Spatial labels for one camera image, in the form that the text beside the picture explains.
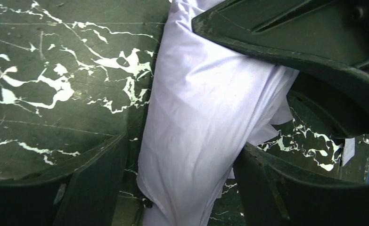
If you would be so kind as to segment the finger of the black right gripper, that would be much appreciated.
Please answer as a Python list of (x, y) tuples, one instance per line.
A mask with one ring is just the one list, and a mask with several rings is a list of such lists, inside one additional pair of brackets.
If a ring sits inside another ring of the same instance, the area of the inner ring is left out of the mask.
[(369, 0), (226, 0), (193, 32), (300, 71), (292, 92), (337, 138), (369, 134)]

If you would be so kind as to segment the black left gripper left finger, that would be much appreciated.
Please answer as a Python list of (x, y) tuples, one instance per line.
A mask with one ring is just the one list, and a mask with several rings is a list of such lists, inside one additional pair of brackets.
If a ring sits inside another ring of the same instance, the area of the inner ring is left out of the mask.
[(109, 226), (129, 152), (126, 133), (45, 170), (0, 180), (0, 226)]

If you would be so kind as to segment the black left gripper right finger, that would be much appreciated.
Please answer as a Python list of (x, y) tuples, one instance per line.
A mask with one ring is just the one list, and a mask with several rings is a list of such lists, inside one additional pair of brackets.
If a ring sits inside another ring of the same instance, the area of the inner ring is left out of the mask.
[(249, 226), (369, 226), (369, 185), (300, 168), (247, 144), (234, 163)]

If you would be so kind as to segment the lavender folding umbrella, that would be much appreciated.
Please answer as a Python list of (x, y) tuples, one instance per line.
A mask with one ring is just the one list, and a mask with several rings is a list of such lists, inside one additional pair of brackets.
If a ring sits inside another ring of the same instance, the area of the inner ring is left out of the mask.
[(164, 26), (138, 160), (152, 202), (145, 226), (205, 226), (246, 143), (292, 119), (299, 71), (242, 55), (192, 31), (216, 0), (174, 0)]

